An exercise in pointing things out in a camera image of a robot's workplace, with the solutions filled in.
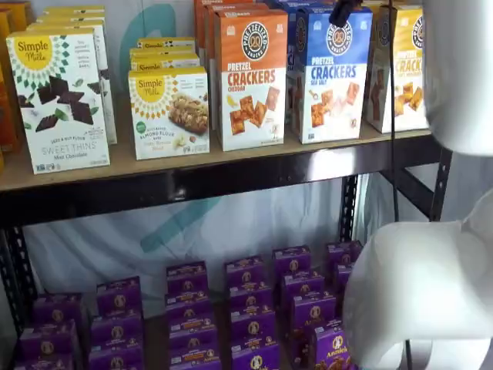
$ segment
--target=shelf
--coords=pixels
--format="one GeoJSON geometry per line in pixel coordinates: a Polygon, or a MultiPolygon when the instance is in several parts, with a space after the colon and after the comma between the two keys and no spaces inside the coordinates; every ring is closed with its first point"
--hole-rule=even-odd
{"type": "MultiPolygon", "coordinates": [[[[283,145],[232,152],[223,152],[212,133],[208,154],[137,161],[131,124],[119,121],[119,143],[110,147],[110,166],[34,175],[27,145],[20,153],[6,155],[0,174],[0,227],[328,180],[390,166],[390,135],[368,124],[356,140],[301,145],[288,130],[283,145]]],[[[398,167],[439,161],[441,148],[427,130],[396,137],[398,167]]]]}

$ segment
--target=pretzelized logo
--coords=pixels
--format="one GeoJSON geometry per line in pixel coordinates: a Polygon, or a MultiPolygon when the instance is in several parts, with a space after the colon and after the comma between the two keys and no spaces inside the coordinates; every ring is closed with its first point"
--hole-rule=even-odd
{"type": "Polygon", "coordinates": [[[342,56],[353,42],[353,28],[346,22],[343,28],[330,25],[327,30],[327,47],[336,56],[342,56]]]}
{"type": "Polygon", "coordinates": [[[416,23],[413,26],[413,44],[418,49],[423,49],[423,16],[419,17],[416,23]]]}
{"type": "Polygon", "coordinates": [[[269,34],[260,22],[251,22],[241,38],[243,53],[250,60],[260,60],[269,48],[269,34]]]}

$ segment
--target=stack of purple boxes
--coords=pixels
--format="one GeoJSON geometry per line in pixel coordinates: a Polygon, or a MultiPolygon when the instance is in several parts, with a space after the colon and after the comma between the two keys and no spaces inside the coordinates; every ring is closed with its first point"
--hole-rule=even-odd
{"type": "Polygon", "coordinates": [[[169,369],[220,370],[217,326],[203,261],[166,269],[169,369]]]}
{"type": "Polygon", "coordinates": [[[89,370],[142,370],[143,314],[139,277],[100,284],[99,316],[91,325],[89,370]]]}
{"type": "Polygon", "coordinates": [[[280,369],[272,288],[260,256],[225,264],[229,292],[231,370],[280,369]]]}

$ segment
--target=cracker image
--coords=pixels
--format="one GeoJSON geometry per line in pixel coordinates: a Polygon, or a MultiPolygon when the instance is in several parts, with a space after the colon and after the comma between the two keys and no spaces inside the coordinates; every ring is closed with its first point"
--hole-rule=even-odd
{"type": "Polygon", "coordinates": [[[241,118],[252,119],[253,118],[253,98],[251,95],[245,96],[240,99],[240,109],[241,109],[241,118]]]}
{"type": "Polygon", "coordinates": [[[253,114],[253,118],[250,119],[250,122],[260,128],[260,126],[262,126],[263,118],[265,117],[266,112],[266,105],[257,101],[257,104],[255,105],[255,112],[253,114]]]}
{"type": "Polygon", "coordinates": [[[209,130],[209,107],[198,99],[178,93],[172,96],[169,120],[197,135],[209,130]]]}
{"type": "Polygon", "coordinates": [[[349,105],[354,105],[357,94],[360,92],[360,86],[357,83],[351,82],[347,88],[346,102],[349,105]]]}
{"type": "Polygon", "coordinates": [[[230,113],[231,133],[237,135],[245,132],[245,121],[242,119],[241,110],[234,110],[230,113]]]}
{"type": "Polygon", "coordinates": [[[275,87],[270,87],[269,92],[267,93],[267,99],[265,101],[265,105],[269,110],[275,111],[277,104],[277,97],[279,96],[279,89],[275,87]]]}
{"type": "Polygon", "coordinates": [[[416,92],[414,93],[411,101],[409,102],[409,106],[413,110],[418,110],[421,102],[423,101],[423,89],[421,87],[416,88],[416,92]]]}

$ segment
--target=yellow box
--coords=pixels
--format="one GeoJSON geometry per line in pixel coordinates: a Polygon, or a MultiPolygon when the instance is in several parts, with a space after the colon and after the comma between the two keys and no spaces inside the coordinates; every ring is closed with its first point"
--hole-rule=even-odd
{"type": "Polygon", "coordinates": [[[152,71],[163,68],[186,68],[200,66],[199,56],[193,52],[188,54],[158,55],[152,58],[136,57],[130,60],[132,71],[152,71]]]}

